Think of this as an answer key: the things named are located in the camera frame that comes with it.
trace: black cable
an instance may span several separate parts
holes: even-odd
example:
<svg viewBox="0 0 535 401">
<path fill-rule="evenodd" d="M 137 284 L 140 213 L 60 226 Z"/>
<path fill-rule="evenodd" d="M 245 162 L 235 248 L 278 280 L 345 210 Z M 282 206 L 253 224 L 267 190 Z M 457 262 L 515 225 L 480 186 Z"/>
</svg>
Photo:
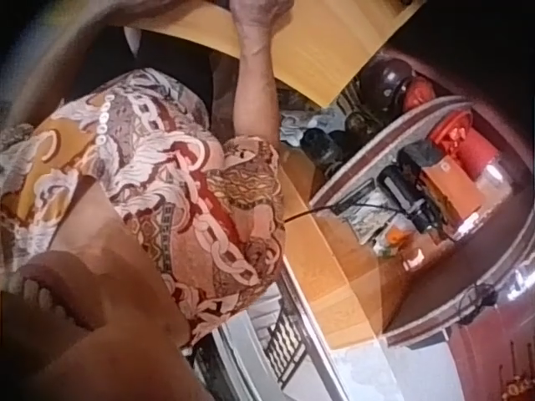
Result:
<svg viewBox="0 0 535 401">
<path fill-rule="evenodd" d="M 294 221 L 294 220 L 297 220 L 297 219 L 300 219 L 301 217 L 305 217 L 305 216 L 308 216 L 308 215 L 312 215 L 314 213 L 318 213 L 320 211 L 332 211 L 335 207 L 337 206 L 340 206 L 344 203 L 344 201 L 340 201 L 338 203 L 334 203 L 333 205 L 327 205 L 327 206 L 320 206 L 320 207 L 316 207 L 314 209 L 310 209 L 309 211 L 304 211 L 302 213 L 298 213 L 297 215 L 295 216 L 292 216 L 292 217 L 289 217 L 288 219 L 286 219 L 284 221 L 284 223 L 289 223 L 291 221 Z M 370 207 L 370 208 L 373 208 L 373 209 L 381 209 L 382 211 L 393 211 L 394 213 L 400 213 L 402 214 L 403 216 L 407 217 L 409 220 L 410 220 L 410 216 L 403 210 L 401 209 L 396 209 L 394 207 L 389 207 L 389 206 L 382 206 L 382 205 L 371 205 L 371 204 L 368 204 L 368 203 L 359 203 L 359 202 L 356 202 L 356 203 L 352 203 L 351 206 L 357 206 L 357 207 Z M 439 229 L 439 232 L 447 239 L 447 240 L 450 240 L 451 242 L 453 242 L 454 244 L 457 243 L 457 240 L 455 238 L 453 238 L 451 235 L 449 235 L 446 231 L 442 230 L 442 229 Z"/>
<path fill-rule="evenodd" d="M 289 223 L 290 221 L 294 221 L 294 220 L 300 219 L 301 217 L 312 215 L 313 213 L 318 213 L 320 211 L 327 211 L 327 210 L 331 211 L 334 207 L 339 206 L 342 203 L 343 202 L 339 202 L 339 203 L 335 203 L 333 205 L 316 207 L 314 209 L 310 209 L 309 211 L 304 211 L 303 213 L 299 213 L 299 214 L 297 214 L 295 216 L 289 217 L 284 222 L 285 223 Z M 371 205 L 371 204 L 368 204 L 368 203 L 352 203 L 351 205 L 352 206 L 357 206 L 357 207 L 370 207 L 370 208 L 373 208 L 373 209 L 381 209 L 382 211 L 393 211 L 395 213 L 405 214 L 402 210 L 395 209 L 394 207 L 389 207 L 389 206 Z"/>
</svg>

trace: cloth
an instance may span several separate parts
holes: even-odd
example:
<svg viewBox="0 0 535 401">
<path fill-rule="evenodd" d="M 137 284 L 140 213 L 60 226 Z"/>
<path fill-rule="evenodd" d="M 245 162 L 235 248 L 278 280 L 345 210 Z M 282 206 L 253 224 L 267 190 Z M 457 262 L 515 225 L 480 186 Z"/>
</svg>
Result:
<svg viewBox="0 0 535 401">
<path fill-rule="evenodd" d="M 12 131 L 0 142 L 0 268 L 48 249 L 89 175 L 153 259 L 191 344 L 246 308 L 282 264 L 278 154 L 258 138 L 221 146 L 207 121 L 189 89 L 142 69 L 67 103 L 33 133 Z"/>
</svg>

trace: red object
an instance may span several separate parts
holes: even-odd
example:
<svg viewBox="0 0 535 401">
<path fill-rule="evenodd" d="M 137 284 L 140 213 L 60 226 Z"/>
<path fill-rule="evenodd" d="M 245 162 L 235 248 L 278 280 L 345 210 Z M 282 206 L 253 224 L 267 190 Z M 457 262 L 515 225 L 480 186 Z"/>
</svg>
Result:
<svg viewBox="0 0 535 401">
<path fill-rule="evenodd" d="M 459 145 L 466 139 L 471 123 L 471 111 L 452 111 L 436 125 L 429 134 L 428 139 L 448 155 L 457 159 Z"/>
<path fill-rule="evenodd" d="M 473 180 L 477 180 L 499 154 L 499 150 L 473 128 L 468 130 L 465 140 L 457 148 L 457 159 Z"/>
<path fill-rule="evenodd" d="M 436 98 L 433 84 L 424 77 L 414 77 L 407 88 L 403 101 L 403 112 L 406 113 Z"/>
</svg>

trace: wooden table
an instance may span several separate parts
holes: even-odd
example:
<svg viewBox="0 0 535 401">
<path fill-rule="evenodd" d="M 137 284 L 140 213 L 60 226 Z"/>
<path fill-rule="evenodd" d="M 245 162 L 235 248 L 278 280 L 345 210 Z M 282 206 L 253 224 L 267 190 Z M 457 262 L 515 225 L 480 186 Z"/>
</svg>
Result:
<svg viewBox="0 0 535 401">
<path fill-rule="evenodd" d="M 51 18 L 65 20 L 80 1 L 64 0 Z M 320 106 L 329 105 L 423 1 L 405 7 L 400 0 L 295 0 L 273 42 L 277 78 Z M 187 1 L 174 12 L 134 26 L 239 54 L 230 13 L 206 1 Z"/>
</svg>

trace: package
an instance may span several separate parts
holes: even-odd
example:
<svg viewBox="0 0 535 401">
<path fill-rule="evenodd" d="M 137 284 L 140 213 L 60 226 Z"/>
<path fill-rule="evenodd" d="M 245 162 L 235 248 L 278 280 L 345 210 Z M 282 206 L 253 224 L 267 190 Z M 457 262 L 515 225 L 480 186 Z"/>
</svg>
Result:
<svg viewBox="0 0 535 401">
<path fill-rule="evenodd" d="M 379 257 L 392 257 L 417 232 L 416 227 L 405 216 L 399 214 L 374 239 L 374 252 Z"/>
<path fill-rule="evenodd" d="M 378 188 L 373 189 L 363 198 L 355 200 L 354 203 L 392 207 L 389 199 Z M 395 211 L 382 210 L 376 207 L 356 206 L 353 204 L 341 216 L 353 228 L 360 245 L 364 245 L 372 240 L 395 215 Z"/>
</svg>

